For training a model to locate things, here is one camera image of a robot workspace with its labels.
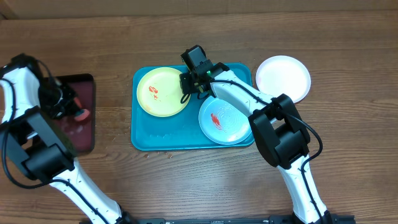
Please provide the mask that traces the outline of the green and red sponge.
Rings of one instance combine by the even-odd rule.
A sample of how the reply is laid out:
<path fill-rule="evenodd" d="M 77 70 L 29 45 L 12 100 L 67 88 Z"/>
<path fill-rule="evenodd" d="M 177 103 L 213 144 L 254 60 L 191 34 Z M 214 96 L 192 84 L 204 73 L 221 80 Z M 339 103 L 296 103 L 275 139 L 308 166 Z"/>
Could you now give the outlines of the green and red sponge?
<path fill-rule="evenodd" d="M 87 119 L 90 115 L 90 111 L 82 107 L 78 97 L 74 97 L 73 102 L 75 107 L 75 121 L 84 121 L 85 119 Z"/>

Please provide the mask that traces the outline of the yellow-green plate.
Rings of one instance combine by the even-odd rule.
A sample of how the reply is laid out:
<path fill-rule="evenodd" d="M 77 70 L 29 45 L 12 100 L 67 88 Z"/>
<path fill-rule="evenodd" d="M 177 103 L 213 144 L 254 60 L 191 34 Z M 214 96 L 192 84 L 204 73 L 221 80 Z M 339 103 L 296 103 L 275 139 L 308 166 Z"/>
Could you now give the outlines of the yellow-green plate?
<path fill-rule="evenodd" d="M 136 88 L 138 104 L 152 116 L 169 117 L 181 112 L 190 100 L 180 86 L 181 71 L 171 67 L 147 72 Z"/>

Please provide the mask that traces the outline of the white plate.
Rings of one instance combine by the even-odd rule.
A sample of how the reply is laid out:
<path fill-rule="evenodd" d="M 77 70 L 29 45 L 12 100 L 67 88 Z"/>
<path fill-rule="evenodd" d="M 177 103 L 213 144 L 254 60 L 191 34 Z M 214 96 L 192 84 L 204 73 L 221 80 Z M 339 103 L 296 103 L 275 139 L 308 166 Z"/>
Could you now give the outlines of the white plate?
<path fill-rule="evenodd" d="M 263 61 L 256 72 L 259 91 L 279 96 L 286 94 L 294 103 L 309 93 L 312 81 L 306 66 L 296 58 L 276 55 Z"/>

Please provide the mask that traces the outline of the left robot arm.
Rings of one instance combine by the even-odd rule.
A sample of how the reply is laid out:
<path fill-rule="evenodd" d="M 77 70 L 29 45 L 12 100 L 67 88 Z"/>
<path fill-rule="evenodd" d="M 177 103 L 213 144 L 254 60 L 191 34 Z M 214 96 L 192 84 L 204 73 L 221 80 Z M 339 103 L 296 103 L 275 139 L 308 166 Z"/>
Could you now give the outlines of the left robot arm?
<path fill-rule="evenodd" d="M 1 67 L 5 110 L 1 121 L 1 161 L 6 177 L 22 189 L 50 185 L 68 197 L 88 223 L 135 223 L 120 204 L 90 179 L 78 161 L 78 151 L 59 121 L 92 124 L 90 109 L 69 85 L 87 76 L 44 76 L 46 65 L 19 54 Z"/>

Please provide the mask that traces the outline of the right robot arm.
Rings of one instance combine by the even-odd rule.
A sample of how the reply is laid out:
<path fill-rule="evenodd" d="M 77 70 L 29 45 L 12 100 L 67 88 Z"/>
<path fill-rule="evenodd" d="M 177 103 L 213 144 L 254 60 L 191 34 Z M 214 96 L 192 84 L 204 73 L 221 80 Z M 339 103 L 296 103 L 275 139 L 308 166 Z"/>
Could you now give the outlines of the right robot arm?
<path fill-rule="evenodd" d="M 293 203 L 294 223 L 333 223 L 312 177 L 310 137 L 319 135 L 304 122 L 285 94 L 267 96 L 241 81 L 225 64 L 213 64 L 199 45 L 181 55 L 188 68 L 180 75 L 184 96 L 207 93 L 234 106 L 249 121 L 261 156 L 279 169 Z"/>

